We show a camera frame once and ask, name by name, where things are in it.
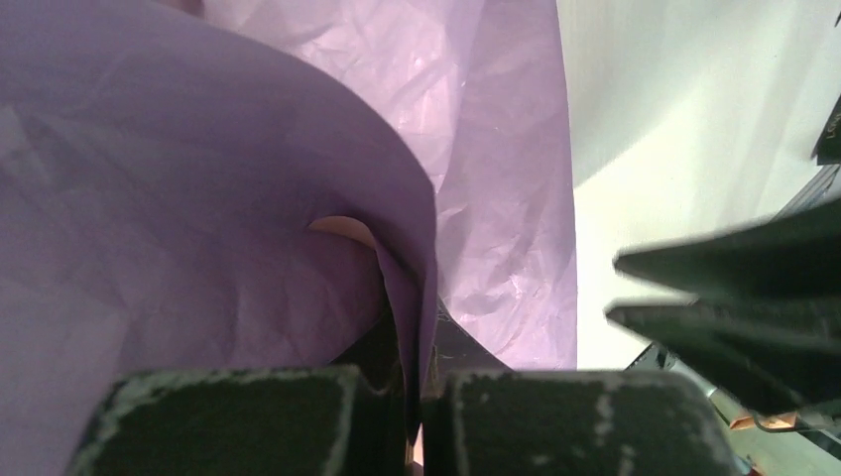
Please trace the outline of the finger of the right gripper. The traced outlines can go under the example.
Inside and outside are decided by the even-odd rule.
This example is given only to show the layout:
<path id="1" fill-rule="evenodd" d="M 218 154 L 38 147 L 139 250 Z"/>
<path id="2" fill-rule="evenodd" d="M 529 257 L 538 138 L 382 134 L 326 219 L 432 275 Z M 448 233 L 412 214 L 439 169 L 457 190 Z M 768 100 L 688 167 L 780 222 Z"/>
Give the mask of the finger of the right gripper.
<path id="1" fill-rule="evenodd" d="M 840 295 L 840 200 L 695 242 L 618 256 L 614 268 L 722 301 Z"/>
<path id="2" fill-rule="evenodd" d="M 675 354 L 748 410 L 840 413 L 840 301 L 620 303 L 609 320 Z"/>

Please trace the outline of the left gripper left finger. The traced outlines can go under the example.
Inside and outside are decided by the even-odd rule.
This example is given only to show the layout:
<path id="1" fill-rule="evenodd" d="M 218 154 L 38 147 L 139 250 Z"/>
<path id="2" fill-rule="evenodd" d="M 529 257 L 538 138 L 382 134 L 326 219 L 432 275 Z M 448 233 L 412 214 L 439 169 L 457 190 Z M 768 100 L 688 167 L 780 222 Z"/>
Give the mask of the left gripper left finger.
<path id="1" fill-rule="evenodd" d="M 320 368 L 147 371 L 92 414 L 69 475 L 407 475 L 393 315 Z"/>

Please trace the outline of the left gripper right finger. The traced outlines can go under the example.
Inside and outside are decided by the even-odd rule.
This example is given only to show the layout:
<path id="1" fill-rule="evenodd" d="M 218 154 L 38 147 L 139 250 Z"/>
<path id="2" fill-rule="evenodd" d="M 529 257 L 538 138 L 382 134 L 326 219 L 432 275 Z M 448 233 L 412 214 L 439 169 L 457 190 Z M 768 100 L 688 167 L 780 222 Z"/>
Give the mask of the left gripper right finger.
<path id="1" fill-rule="evenodd" d="M 428 475 L 735 475 L 718 416 L 663 370 L 507 368 L 437 311 L 423 405 Z"/>

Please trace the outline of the pink purple wrapping paper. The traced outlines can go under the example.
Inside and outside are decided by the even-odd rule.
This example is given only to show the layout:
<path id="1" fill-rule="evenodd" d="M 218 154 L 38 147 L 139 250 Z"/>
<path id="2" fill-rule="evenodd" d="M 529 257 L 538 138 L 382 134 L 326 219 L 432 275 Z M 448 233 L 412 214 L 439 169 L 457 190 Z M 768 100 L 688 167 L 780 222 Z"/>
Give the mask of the pink purple wrapping paper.
<path id="1" fill-rule="evenodd" d="M 337 357 L 389 303 L 576 364 L 552 1 L 5 1 L 1 471 L 63 472 L 120 374 Z"/>

